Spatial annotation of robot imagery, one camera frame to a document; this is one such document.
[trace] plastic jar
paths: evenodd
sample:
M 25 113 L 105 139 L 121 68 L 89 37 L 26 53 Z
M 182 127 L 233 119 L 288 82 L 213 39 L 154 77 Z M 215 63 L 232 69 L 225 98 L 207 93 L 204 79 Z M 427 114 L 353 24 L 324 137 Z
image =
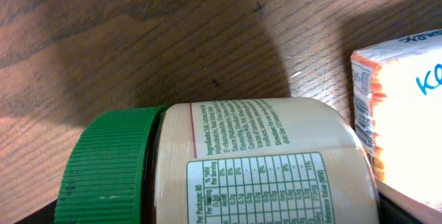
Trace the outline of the plastic jar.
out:
M 308 98 L 109 111 L 81 135 L 55 223 L 378 223 L 358 138 Z

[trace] green lid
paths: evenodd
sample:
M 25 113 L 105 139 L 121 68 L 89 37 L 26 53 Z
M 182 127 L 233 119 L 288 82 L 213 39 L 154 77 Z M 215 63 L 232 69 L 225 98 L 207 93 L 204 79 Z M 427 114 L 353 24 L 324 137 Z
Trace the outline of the green lid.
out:
M 54 223 L 141 223 L 149 136 L 165 109 L 108 111 L 90 124 L 66 165 Z

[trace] tissue box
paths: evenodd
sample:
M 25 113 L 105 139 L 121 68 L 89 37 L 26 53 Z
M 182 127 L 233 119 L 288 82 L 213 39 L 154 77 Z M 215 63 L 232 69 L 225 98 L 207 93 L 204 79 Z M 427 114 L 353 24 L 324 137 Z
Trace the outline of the tissue box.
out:
M 354 51 L 356 134 L 375 177 L 442 212 L 442 30 Z

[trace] wood grain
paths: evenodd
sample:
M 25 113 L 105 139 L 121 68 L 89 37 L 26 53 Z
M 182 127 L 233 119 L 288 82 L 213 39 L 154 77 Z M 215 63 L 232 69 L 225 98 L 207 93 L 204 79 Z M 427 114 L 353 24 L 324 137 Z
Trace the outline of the wood grain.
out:
M 56 199 L 106 109 L 314 97 L 352 121 L 349 54 L 441 28 L 442 0 L 0 0 L 0 223 Z

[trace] nutrition facts table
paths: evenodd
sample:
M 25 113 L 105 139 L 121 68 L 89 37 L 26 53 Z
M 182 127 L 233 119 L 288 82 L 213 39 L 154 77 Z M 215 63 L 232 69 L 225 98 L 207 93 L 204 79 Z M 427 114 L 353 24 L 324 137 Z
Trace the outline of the nutrition facts table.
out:
M 191 223 L 334 223 L 320 153 L 189 162 Z

